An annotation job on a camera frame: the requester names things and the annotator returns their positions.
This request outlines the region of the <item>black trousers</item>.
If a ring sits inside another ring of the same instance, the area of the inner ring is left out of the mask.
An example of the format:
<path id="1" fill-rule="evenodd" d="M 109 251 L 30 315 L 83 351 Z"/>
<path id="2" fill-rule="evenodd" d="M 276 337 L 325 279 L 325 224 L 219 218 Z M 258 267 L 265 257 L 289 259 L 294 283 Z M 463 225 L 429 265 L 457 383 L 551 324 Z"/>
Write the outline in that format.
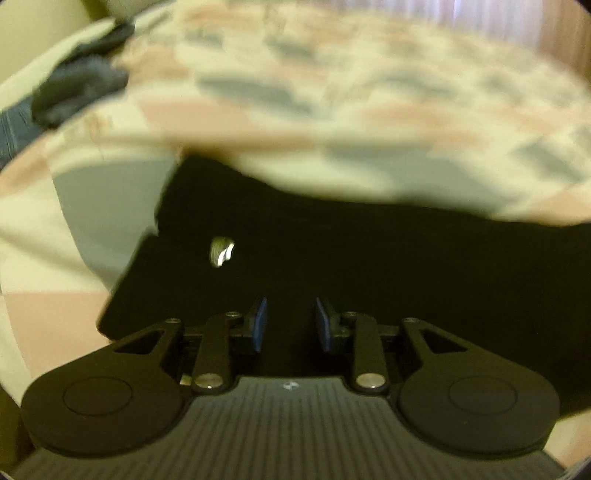
<path id="1" fill-rule="evenodd" d="M 192 155 L 169 180 L 99 322 L 120 339 L 267 302 L 263 371 L 311 373 L 315 301 L 415 317 L 539 372 L 563 414 L 590 405 L 590 227 L 289 194 Z"/>

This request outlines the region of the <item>pink curtain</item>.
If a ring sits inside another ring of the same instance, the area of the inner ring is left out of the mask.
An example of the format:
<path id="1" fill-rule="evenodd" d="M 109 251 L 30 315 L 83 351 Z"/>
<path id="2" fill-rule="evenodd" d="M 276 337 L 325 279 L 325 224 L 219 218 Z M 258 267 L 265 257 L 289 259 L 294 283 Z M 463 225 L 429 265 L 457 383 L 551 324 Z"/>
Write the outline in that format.
<path id="1" fill-rule="evenodd" d="M 590 77 L 590 12 L 582 1 L 403 1 L 406 15 L 539 51 Z"/>

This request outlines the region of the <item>blue jeans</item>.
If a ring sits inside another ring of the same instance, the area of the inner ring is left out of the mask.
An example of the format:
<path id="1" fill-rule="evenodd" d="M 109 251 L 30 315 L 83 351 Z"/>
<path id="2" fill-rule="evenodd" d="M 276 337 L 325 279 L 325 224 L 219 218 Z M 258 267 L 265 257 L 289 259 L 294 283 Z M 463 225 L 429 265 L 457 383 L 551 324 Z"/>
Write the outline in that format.
<path id="1" fill-rule="evenodd" d="M 127 71 L 109 56 L 135 33 L 115 22 L 106 34 L 68 53 L 32 93 L 1 112 L 1 165 L 6 166 L 43 133 L 55 130 L 92 103 L 125 89 Z"/>

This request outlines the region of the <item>checkered bed quilt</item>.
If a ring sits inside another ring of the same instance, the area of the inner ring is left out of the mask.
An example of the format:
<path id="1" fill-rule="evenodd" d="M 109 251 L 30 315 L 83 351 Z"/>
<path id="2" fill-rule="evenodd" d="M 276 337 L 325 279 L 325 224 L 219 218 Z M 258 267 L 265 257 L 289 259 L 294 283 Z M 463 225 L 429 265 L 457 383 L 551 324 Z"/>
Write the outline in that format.
<path id="1" fill-rule="evenodd" d="M 105 344 L 98 317 L 188 150 L 281 189 L 590 217 L 590 87 L 511 43 L 381 11 L 177 1 L 114 59 L 127 88 L 1 174 L 1 384 Z"/>

